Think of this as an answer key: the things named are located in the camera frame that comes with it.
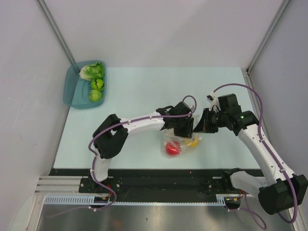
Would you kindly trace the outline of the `green fake pepper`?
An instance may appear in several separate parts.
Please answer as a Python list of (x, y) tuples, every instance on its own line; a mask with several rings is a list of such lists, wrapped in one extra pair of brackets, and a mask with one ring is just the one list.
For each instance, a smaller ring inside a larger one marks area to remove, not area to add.
[(89, 94), (89, 100), (93, 103), (98, 102), (103, 97), (103, 94), (99, 90), (91, 90)]

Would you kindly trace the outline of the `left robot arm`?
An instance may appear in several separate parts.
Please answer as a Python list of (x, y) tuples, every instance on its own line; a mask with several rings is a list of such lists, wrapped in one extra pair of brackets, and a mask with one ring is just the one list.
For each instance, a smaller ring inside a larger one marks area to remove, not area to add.
[(190, 138), (195, 110), (196, 106), (190, 107), (181, 101), (176, 106), (158, 108), (148, 115), (130, 119), (109, 115), (95, 130), (89, 144), (90, 151), (95, 155), (89, 186), (98, 193), (106, 188), (112, 158), (121, 152), (126, 140), (134, 135), (150, 130), (173, 129), (179, 136)]

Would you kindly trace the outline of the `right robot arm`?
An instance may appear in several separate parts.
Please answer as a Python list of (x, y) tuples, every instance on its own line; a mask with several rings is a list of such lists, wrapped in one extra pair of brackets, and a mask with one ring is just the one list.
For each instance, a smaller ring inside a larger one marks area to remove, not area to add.
[(304, 175), (297, 175), (279, 157), (259, 128), (259, 120), (251, 111), (242, 111), (235, 94), (207, 96), (211, 105), (203, 110), (195, 133), (216, 133), (228, 128), (251, 152), (258, 163), (264, 180), (240, 168), (227, 170), (222, 175), (222, 188), (227, 193), (241, 189), (256, 197), (270, 215), (301, 205), (308, 188)]

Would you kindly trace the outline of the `red fake tomato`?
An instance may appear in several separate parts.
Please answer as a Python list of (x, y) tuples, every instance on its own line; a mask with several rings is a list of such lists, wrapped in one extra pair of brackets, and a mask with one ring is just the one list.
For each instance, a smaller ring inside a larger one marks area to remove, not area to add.
[(167, 142), (165, 145), (165, 152), (169, 156), (177, 156), (181, 153), (181, 145), (177, 141)]

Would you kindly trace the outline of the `yellow fake food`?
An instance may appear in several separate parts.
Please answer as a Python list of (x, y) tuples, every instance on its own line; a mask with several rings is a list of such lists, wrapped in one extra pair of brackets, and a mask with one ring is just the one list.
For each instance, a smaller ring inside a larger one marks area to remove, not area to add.
[(187, 147), (195, 148), (199, 144), (200, 140), (201, 140), (200, 137), (192, 138), (192, 139), (184, 139), (184, 143)]

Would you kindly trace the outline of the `clear polka dot zip bag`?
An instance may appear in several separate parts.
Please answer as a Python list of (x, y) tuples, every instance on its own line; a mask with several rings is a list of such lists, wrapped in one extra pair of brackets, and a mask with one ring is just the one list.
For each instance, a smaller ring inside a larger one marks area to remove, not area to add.
[(192, 115), (179, 118), (164, 118), (165, 124), (161, 140), (161, 152), (173, 158), (191, 153), (200, 143), (202, 137), (193, 132)]

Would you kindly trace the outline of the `green fake lettuce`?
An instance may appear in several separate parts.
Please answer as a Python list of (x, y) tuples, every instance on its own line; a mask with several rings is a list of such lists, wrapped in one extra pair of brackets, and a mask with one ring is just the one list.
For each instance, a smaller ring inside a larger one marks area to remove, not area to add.
[(105, 67), (101, 62), (86, 65), (80, 70), (79, 76), (87, 81), (103, 78), (105, 76)]

